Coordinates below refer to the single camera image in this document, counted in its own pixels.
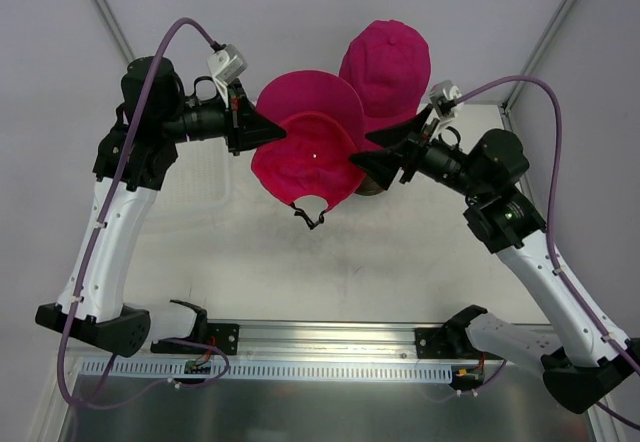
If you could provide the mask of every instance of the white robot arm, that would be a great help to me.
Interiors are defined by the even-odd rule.
[[[582,413],[632,373],[640,340],[630,339],[598,307],[557,247],[549,254],[546,222],[516,188],[529,162],[515,134],[493,129],[468,154],[460,150],[460,134],[450,126],[459,95],[449,81],[434,86],[431,104],[414,119],[367,134],[382,150],[351,161],[385,189],[402,170],[401,183],[419,172],[465,196],[469,228],[520,279],[556,335],[527,331],[472,306],[445,324],[444,339],[449,331],[456,343],[464,339],[469,348],[522,366],[542,377],[564,407]],[[445,143],[443,130],[458,142]],[[556,257],[559,268],[552,263]]]
[[[238,75],[246,64],[233,46],[221,46],[209,58],[209,79],[218,89],[213,99],[184,95],[182,82],[168,59],[162,59],[153,79],[123,177],[109,200],[129,126],[151,58],[136,59],[122,79],[124,103],[117,120],[100,142],[93,171],[97,181],[89,224],[69,281],[52,304],[38,308],[36,323],[63,333],[73,303],[76,313],[70,336],[116,355],[129,357],[146,341],[193,338],[206,332],[206,311],[181,301],[156,306],[123,302],[124,284],[133,249],[144,219],[161,189],[166,171],[176,161],[175,145],[190,140],[224,137],[230,152],[253,150],[281,139],[286,132],[255,112]],[[108,204],[103,223],[98,214]],[[84,274],[79,296],[74,295],[87,247],[100,230]]]

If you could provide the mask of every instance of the metal frame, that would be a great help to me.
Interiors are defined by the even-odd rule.
[[[98,12],[100,20],[104,24],[105,29],[107,29],[111,40],[118,49],[120,57],[124,61],[125,65],[128,65],[129,62],[135,59],[135,56],[133,50],[131,49],[131,45],[129,45],[127,37],[122,31],[120,23],[111,10],[109,2],[107,0],[91,0],[91,3]]]
[[[520,71],[521,75],[533,75],[540,63],[544,60],[545,55],[552,46],[553,41],[556,39],[560,29],[567,22],[569,16],[573,13],[573,9],[579,0],[562,0],[560,5],[554,12],[551,20],[545,27],[542,35],[536,42],[531,55],[527,59],[524,67]],[[514,85],[513,89],[503,102],[503,107],[507,114],[510,114],[511,109],[518,101],[518,98],[522,94],[522,90],[526,86],[525,82],[518,82]]]
[[[426,380],[428,376],[420,375],[429,369],[451,370],[452,366],[475,365],[477,360],[419,360],[416,357],[414,329],[417,327],[437,328],[440,324],[415,323],[325,323],[325,322],[279,322],[279,321],[230,321],[212,320],[211,322],[237,323],[240,325],[238,355],[231,359],[235,368],[232,378],[268,379],[268,380],[359,380],[363,383],[443,383],[442,380]],[[538,333],[551,334],[550,325],[523,326]],[[189,356],[157,355],[148,348],[141,350],[134,359],[121,359],[122,367],[113,374],[114,377],[153,377],[152,371],[158,364],[171,366],[172,376],[178,375],[175,367]],[[73,385],[78,374],[91,375],[95,372],[92,364],[106,364],[104,352],[75,342],[67,353],[69,387]],[[498,361],[487,361],[488,367],[494,369]],[[352,372],[346,376],[332,377],[320,374],[307,374],[295,377],[292,368],[307,370],[311,367],[346,367],[364,368],[368,375]],[[253,367],[272,367],[289,370],[287,374],[272,371],[267,377],[250,373]],[[388,370],[396,374],[384,373]],[[156,377],[167,374],[156,373]],[[67,406],[58,393],[55,373],[52,372],[47,384],[47,393],[34,424],[29,440],[33,442],[54,442],[61,433]],[[588,412],[589,422],[596,442],[624,442],[620,424],[602,411],[592,408]]]

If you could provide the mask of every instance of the baseball cap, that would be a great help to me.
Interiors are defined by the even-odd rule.
[[[317,70],[291,72],[260,94],[256,111],[287,131],[287,137],[256,150],[251,170],[275,198],[294,209],[310,229],[349,197],[364,172],[349,161],[364,143],[364,113],[354,89]],[[317,220],[296,207],[315,195],[327,202]]]
[[[431,78],[429,45],[402,22],[376,20],[349,45],[339,76],[360,97],[364,132],[386,129],[416,115]],[[379,147],[366,140],[363,149]]]

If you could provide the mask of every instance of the white wall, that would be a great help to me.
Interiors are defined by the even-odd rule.
[[[565,118],[558,245],[602,308],[635,337],[640,336],[639,13],[640,0],[582,0],[538,74],[557,91]],[[527,89],[515,110],[541,206],[551,170],[552,117],[536,88]],[[638,377],[615,393],[621,412],[640,422]],[[640,437],[629,432],[629,440]]]
[[[375,19],[415,27],[431,47],[432,81],[463,90],[517,73],[560,0],[109,0],[137,54],[148,53],[166,27],[190,15],[249,61],[243,83],[257,95],[298,69],[337,72],[349,42]],[[192,80],[207,47],[186,33],[170,57]],[[485,100],[501,100],[500,91]]]
[[[58,337],[34,323],[69,276],[123,65],[87,0],[0,0],[0,439],[22,442]]]

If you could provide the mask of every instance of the black mounting bracket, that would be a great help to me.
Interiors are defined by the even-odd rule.
[[[36,324],[59,333],[66,321],[67,314],[57,304],[41,305],[36,312]],[[74,319],[69,336],[109,353],[131,357],[144,344],[150,327],[149,312],[124,305],[119,317],[106,322]]]
[[[418,327],[413,331],[416,356],[418,359],[480,359],[482,352],[469,342],[465,329],[487,309],[470,305],[451,317],[440,327]],[[485,354],[487,359],[501,360],[493,354]]]

